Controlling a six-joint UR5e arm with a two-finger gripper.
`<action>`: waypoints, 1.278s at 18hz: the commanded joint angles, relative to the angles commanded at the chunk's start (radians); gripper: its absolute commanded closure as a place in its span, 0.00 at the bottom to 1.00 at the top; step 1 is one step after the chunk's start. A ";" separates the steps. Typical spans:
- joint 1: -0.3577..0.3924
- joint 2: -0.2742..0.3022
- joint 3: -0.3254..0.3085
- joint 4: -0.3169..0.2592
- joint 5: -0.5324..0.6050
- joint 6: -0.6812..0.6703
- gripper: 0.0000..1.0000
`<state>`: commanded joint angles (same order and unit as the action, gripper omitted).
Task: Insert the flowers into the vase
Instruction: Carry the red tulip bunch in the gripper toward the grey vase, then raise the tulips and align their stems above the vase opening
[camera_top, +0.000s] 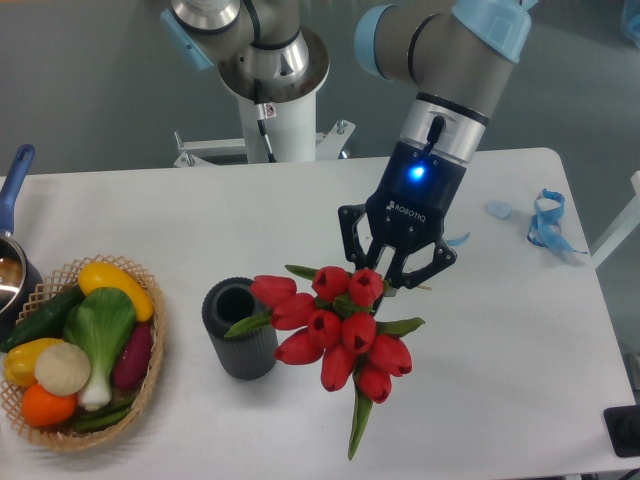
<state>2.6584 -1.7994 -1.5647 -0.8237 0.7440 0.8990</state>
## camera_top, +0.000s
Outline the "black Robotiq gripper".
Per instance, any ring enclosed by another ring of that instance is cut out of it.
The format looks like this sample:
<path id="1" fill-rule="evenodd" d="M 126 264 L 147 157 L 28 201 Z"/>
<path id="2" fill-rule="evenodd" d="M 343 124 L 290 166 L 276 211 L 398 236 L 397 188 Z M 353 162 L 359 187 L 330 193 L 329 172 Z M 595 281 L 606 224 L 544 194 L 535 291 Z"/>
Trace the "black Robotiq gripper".
<path id="1" fill-rule="evenodd" d="M 466 168 L 433 154 L 398 142 L 374 193 L 364 204 L 343 205 L 338 218 L 345 258 L 357 270 L 378 266 L 382 249 L 394 254 L 384 275 L 385 296 L 401 288 L 413 289 L 451 267 L 456 252 L 442 238 L 444 218 L 464 178 Z M 358 224 L 365 213 L 372 240 L 364 251 Z M 434 243 L 431 262 L 404 271 L 409 255 Z"/>

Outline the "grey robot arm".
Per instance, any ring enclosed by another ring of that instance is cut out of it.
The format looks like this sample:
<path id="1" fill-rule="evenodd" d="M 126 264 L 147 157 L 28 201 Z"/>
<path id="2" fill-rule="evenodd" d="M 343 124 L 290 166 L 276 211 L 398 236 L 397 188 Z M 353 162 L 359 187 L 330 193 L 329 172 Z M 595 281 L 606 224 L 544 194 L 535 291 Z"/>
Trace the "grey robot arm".
<path id="1" fill-rule="evenodd" d="M 382 179 L 369 199 L 339 210 L 345 256 L 412 289 L 450 267 L 444 220 L 531 28 L 528 1 L 413 1 L 367 11 L 354 34 L 361 67 L 414 84 Z M 162 22 L 199 69 L 215 66 L 236 98 L 251 163 L 319 156 L 316 94 L 327 49 L 296 1 L 173 1 Z"/>

